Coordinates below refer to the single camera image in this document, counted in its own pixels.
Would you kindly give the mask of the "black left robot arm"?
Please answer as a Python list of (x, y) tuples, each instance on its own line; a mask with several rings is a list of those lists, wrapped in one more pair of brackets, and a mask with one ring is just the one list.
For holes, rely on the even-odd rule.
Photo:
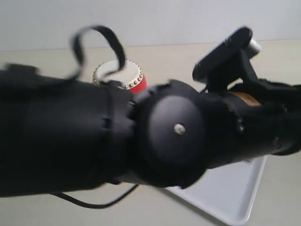
[(301, 148), (301, 88), (258, 80), (139, 94), (9, 65), (0, 72), (0, 195), (130, 182), (187, 188), (208, 169)]

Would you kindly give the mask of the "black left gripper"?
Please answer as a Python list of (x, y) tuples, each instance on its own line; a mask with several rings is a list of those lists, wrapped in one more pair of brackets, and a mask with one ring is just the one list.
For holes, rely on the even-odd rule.
[(209, 169), (301, 150), (301, 87), (260, 81), (202, 93), (209, 104)]

